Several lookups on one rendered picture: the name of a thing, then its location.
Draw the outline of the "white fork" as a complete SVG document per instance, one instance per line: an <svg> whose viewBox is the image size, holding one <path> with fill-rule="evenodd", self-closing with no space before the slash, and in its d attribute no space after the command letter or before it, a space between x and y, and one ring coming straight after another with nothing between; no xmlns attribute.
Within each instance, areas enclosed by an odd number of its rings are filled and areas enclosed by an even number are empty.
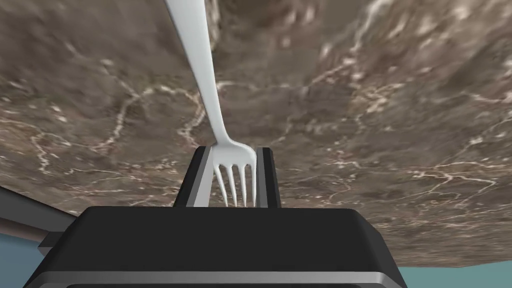
<svg viewBox="0 0 512 288"><path fill-rule="evenodd" d="M257 154L250 146L232 140L226 130L215 80L205 2L204 0L164 1L196 80L199 94L215 138L215 143L211 147L212 165L220 186L223 201L226 203L228 199L220 166L226 168L228 183L235 205L238 202L233 166L236 166L239 172L241 196L244 205L247 204L245 167L249 166L251 171L252 203L255 205L257 203Z"/></svg>

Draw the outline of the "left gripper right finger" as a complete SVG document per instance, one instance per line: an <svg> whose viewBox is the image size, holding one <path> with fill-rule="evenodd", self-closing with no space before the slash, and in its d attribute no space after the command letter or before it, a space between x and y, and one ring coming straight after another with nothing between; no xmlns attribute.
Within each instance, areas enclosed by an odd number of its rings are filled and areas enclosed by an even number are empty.
<svg viewBox="0 0 512 288"><path fill-rule="evenodd" d="M281 208L273 151L269 147L259 147L256 156L256 207Z"/></svg>

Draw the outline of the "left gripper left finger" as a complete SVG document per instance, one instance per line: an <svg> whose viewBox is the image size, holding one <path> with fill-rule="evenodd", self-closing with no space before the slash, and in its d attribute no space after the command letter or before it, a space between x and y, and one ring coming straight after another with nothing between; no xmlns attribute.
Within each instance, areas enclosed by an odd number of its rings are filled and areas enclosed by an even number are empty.
<svg viewBox="0 0 512 288"><path fill-rule="evenodd" d="M211 147L197 147L176 195L173 207L208 207L213 175Z"/></svg>

